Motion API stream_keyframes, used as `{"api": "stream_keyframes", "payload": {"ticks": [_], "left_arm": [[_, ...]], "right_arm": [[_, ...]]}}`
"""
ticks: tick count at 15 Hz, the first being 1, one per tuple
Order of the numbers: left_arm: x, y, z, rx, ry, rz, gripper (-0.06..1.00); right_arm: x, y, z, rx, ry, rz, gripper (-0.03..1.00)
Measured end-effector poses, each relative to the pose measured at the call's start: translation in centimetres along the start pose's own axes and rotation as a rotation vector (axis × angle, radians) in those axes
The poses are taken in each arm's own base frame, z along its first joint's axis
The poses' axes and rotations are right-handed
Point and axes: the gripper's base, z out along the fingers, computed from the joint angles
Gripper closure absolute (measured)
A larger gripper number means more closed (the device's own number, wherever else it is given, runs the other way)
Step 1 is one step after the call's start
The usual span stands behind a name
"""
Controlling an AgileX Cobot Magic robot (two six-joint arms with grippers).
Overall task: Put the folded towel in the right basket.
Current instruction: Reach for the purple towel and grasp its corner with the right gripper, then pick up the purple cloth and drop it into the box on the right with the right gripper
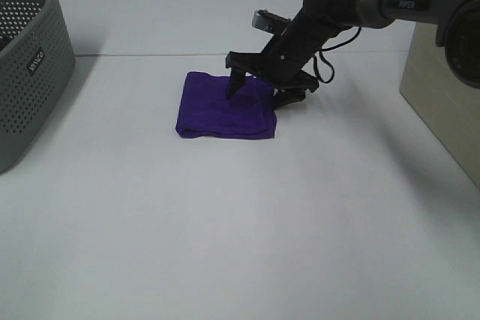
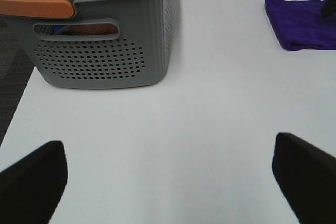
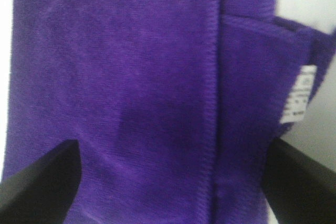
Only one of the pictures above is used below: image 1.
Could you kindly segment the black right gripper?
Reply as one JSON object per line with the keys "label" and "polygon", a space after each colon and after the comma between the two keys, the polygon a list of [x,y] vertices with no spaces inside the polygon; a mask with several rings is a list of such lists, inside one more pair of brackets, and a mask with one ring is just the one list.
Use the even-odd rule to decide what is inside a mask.
{"label": "black right gripper", "polygon": [[246,74],[250,73],[275,88],[274,109],[302,102],[306,90],[315,92],[320,85],[317,78],[302,68],[336,32],[333,24],[296,16],[262,52],[229,52],[226,67],[231,71],[225,98],[231,99],[245,85]]}

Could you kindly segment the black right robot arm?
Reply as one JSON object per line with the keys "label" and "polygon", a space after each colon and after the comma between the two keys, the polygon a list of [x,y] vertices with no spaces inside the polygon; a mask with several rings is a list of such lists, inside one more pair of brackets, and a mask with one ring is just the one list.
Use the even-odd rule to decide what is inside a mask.
{"label": "black right robot arm", "polygon": [[300,102],[324,82],[303,67],[325,58],[329,39],[353,27],[385,28],[397,19],[435,25],[435,44],[444,49],[451,72],[469,87],[479,87],[479,0],[303,0],[292,19],[256,12],[253,27],[273,36],[259,53],[228,53],[226,98],[252,74],[277,89],[276,109]]}

